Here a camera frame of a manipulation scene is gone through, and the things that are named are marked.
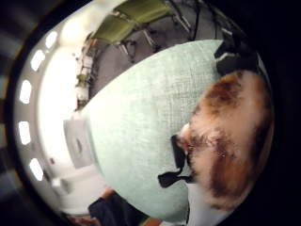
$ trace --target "floor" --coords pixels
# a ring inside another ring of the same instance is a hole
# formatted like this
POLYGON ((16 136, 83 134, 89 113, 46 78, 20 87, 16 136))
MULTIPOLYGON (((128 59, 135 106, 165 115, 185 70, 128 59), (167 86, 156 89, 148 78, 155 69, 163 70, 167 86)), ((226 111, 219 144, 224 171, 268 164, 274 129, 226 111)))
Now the floor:
MULTIPOLYGON (((192 7, 178 4, 182 14, 187 19, 193 29, 196 28, 197 14, 192 7)), ((159 51, 188 42, 188 33, 180 24, 174 24, 170 17, 166 17, 150 25, 156 33, 150 34, 153 40, 161 46, 159 51)), ((221 31, 216 27, 216 38, 221 39, 221 31)), ((198 28, 195 40, 212 40, 215 39, 215 26, 213 15, 206 6, 200 8, 198 18, 198 28)), ((95 56, 93 63, 93 71, 95 79, 92 81, 89 89, 89 97, 92 98, 96 93, 103 89, 109 82, 119 76, 121 73, 154 54, 150 45, 147 43, 142 31, 135 32, 129 37, 129 40, 136 42, 135 46, 129 45, 129 52, 135 52, 135 63, 131 63, 128 58, 122 54, 116 46, 106 46, 99 41, 97 46, 99 54, 95 56)))

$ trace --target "green chair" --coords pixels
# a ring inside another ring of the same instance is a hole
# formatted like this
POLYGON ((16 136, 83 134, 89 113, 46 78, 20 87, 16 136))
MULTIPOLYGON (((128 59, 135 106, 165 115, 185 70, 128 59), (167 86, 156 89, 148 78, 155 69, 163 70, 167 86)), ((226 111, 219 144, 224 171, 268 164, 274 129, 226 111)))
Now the green chair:
POLYGON ((129 54, 127 44, 135 44, 135 42, 125 40, 133 33, 134 28, 134 23, 109 14, 105 17, 98 30, 93 34, 92 38, 103 40, 107 44, 117 46, 120 51, 125 54, 132 63, 134 63, 134 56, 129 54))
POLYGON ((184 182, 164 189, 157 176, 176 170, 169 139, 189 121, 200 93, 219 77, 214 52, 220 43, 191 41, 147 57, 111 81, 82 110, 103 178, 152 218, 186 219, 184 182))
POLYGON ((180 22, 183 28, 190 34, 191 26, 183 17, 180 9, 173 1, 168 1, 168 6, 162 0, 128 0, 115 8, 129 19, 135 21, 137 26, 146 26, 166 16, 171 16, 180 22))

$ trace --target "person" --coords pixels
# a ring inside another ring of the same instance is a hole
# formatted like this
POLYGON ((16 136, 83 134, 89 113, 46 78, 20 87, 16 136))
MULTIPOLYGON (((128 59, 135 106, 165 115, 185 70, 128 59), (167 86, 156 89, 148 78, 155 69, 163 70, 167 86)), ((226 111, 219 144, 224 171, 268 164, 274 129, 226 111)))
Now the person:
POLYGON ((67 216, 76 226, 138 226, 147 216, 126 202, 112 188, 88 207, 89 215, 67 216))

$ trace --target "light fixture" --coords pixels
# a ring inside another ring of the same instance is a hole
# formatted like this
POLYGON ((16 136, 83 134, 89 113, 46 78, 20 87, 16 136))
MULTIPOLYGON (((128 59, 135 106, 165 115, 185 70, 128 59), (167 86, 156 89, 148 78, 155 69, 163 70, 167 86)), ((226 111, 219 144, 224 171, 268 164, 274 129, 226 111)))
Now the light fixture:
POLYGON ((31 68, 32 70, 34 70, 35 72, 38 70, 38 68, 40 67, 40 63, 45 59, 45 54, 41 51, 38 50, 34 56, 32 57, 30 64, 31 64, 31 68))
POLYGON ((57 38, 57 32, 56 31, 50 32, 45 42, 45 45, 48 49, 50 49, 55 44, 56 38, 57 38))
POLYGON ((28 121, 19 122, 19 133, 20 133, 21 143, 23 145, 26 145, 31 141, 28 121))
POLYGON ((29 163, 29 168, 38 181, 41 181, 43 179, 43 169, 41 168, 37 158, 31 159, 29 163))
POLYGON ((31 85, 28 80, 22 82, 21 91, 20 91, 20 101, 24 104, 29 104, 31 93, 31 85))

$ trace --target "calico cat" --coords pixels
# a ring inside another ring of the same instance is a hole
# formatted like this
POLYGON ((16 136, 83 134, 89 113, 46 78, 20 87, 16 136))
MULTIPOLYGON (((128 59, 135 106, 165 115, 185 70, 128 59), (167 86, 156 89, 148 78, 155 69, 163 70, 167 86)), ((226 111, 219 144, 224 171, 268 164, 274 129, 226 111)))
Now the calico cat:
POLYGON ((212 208, 231 211, 261 173, 270 150, 273 109, 262 77, 236 71, 201 95, 177 136, 212 208))

